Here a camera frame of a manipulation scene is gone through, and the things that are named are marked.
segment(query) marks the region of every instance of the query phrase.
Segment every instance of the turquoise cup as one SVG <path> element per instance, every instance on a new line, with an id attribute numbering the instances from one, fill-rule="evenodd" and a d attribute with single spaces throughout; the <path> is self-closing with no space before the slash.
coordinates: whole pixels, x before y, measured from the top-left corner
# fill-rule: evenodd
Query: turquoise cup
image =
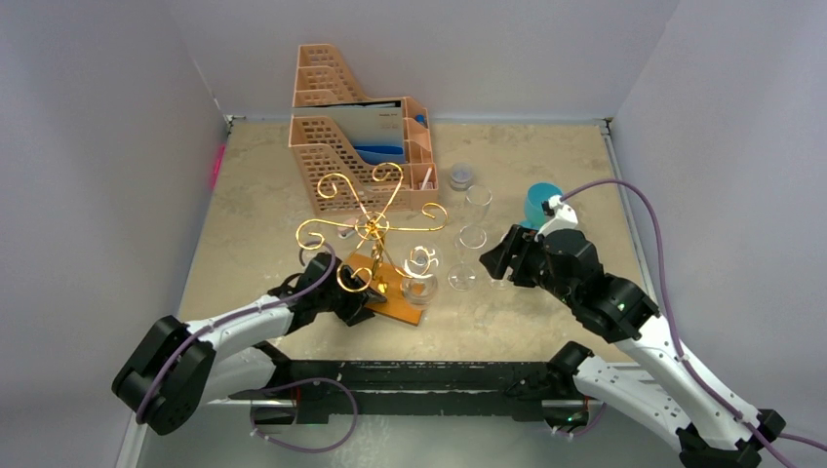
<path id="1" fill-rule="evenodd" d="M 532 185 L 526 194 L 526 203 L 523 206 L 526 220 L 520 224 L 523 227 L 539 229 L 547 220 L 542 211 L 542 202 L 548 201 L 555 195 L 563 195 L 563 190 L 553 183 L 540 182 Z"/>

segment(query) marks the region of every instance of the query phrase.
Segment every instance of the table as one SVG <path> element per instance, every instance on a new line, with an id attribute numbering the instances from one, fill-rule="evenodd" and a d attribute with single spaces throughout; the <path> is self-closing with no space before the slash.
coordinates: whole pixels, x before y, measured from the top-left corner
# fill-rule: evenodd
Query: table
<path id="1" fill-rule="evenodd" d="M 295 229 L 315 216 L 287 147 L 288 130 L 286 123 L 233 125 L 181 302 L 182 320 L 203 319 L 247 304 L 301 271 Z M 452 164 L 471 163 L 475 183 L 492 192 L 492 206 L 483 222 L 490 238 L 486 250 L 511 224 L 523 219 L 526 190 L 533 183 L 550 181 L 566 191 L 612 176 L 597 126 L 437 123 L 431 132 L 440 168 L 440 203 L 450 215 L 460 213 L 464 195 L 449 187 Z M 572 198 L 571 205 L 579 228 L 597 246 L 606 270 L 641 284 L 640 264 L 617 189 L 593 188 Z M 429 221 L 419 212 L 397 212 L 390 219 L 408 226 Z M 320 314 L 312 325 L 275 339 L 274 344 L 294 359 L 546 361 L 575 340 L 609 362 L 629 361 L 584 330 L 548 292 L 514 287 L 499 291 L 487 282 L 470 292 L 454 291 L 446 274 L 456 263 L 453 237 L 460 227 L 452 216 L 448 226 L 436 233 L 388 234 L 394 258 L 403 256 L 405 247 L 417 239 L 414 236 L 425 235 L 442 249 L 446 260 L 439 272 L 440 291 L 418 327 L 376 316 L 348 328 L 334 314 Z M 332 229 L 322 232 L 339 257 L 346 257 L 358 241 L 356 236 L 342 241 Z"/>

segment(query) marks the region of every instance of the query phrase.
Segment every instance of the white wall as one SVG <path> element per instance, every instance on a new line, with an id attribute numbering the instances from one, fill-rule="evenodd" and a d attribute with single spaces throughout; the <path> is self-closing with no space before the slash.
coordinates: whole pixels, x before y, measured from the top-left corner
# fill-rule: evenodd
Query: white wall
<path id="1" fill-rule="evenodd" d="M 825 44 L 822 1 L 682 0 L 613 125 L 624 177 L 660 215 L 686 342 L 791 432 L 821 441 Z M 654 265 L 639 204 L 635 217 Z M 827 463 L 779 445 L 800 467 Z"/>
<path id="2" fill-rule="evenodd" d="M 161 0 L 0 3 L 0 465 L 111 467 L 222 121 Z"/>
<path id="3" fill-rule="evenodd" d="M 614 115 L 678 0 L 168 0 L 225 113 L 290 115 L 298 44 L 333 43 L 369 96 L 432 116 Z"/>

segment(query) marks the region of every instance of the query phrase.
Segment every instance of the blue object in organizer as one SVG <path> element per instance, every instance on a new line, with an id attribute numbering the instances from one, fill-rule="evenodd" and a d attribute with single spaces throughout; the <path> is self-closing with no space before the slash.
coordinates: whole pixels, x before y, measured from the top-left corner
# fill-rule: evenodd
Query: blue object in organizer
<path id="1" fill-rule="evenodd" d="M 405 164 L 405 150 L 401 146 L 354 145 L 362 161 L 375 166 L 381 163 Z"/>
<path id="2" fill-rule="evenodd" d="M 520 225 L 530 229 L 542 227 L 548 219 L 542 210 L 542 202 L 548 201 L 555 195 L 563 195 L 563 190 L 553 183 L 540 182 L 532 185 L 526 194 L 526 203 L 523 205 L 526 219 L 520 222 Z"/>

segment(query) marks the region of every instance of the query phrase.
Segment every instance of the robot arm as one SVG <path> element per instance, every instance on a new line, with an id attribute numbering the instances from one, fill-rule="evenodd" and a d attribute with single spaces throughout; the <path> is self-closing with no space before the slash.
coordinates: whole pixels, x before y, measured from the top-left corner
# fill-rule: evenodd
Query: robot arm
<path id="1" fill-rule="evenodd" d="M 182 323 L 172 316 L 159 319 L 112 382 L 112 392 L 128 407 L 139 411 L 147 393 L 143 420 L 159 435 L 178 429 L 202 404 L 242 390 L 262 388 L 275 371 L 271 357 L 250 348 L 268 338 L 283 336 L 312 323 L 320 312 L 334 312 L 348 326 L 371 318 L 366 308 L 385 298 L 371 289 L 347 292 L 335 275 L 302 297 L 283 303 L 283 298 L 306 290 L 333 271 L 341 260 L 318 253 L 298 276 L 295 287 L 274 288 L 254 302 L 206 320 Z M 350 278 L 353 289 L 364 286 Z M 193 338 L 193 334 L 206 332 Z M 177 349 L 180 352 L 156 391 L 152 382 Z"/>
<path id="2" fill-rule="evenodd" d="M 758 410 L 742 400 L 686 346 L 684 356 L 678 355 L 669 324 L 654 302 L 631 281 L 604 272 L 595 246 L 582 232 L 562 228 L 539 233 L 514 225 L 480 261 L 495 279 L 502 279 L 510 269 L 509 280 L 515 286 L 549 291 L 584 328 L 638 363 L 647 372 L 643 380 L 651 378 L 657 385 L 624 377 L 576 343 L 565 347 L 549 366 L 558 378 L 573 380 L 583 394 L 602 399 L 649 427 L 681 453 L 685 466 L 754 467 L 761 460 L 762 445 L 743 421 L 735 420 L 700 387 L 682 359 L 690 359 L 703 380 L 729 397 L 744 420 L 768 440 L 781 433 L 784 421 L 775 411 Z"/>

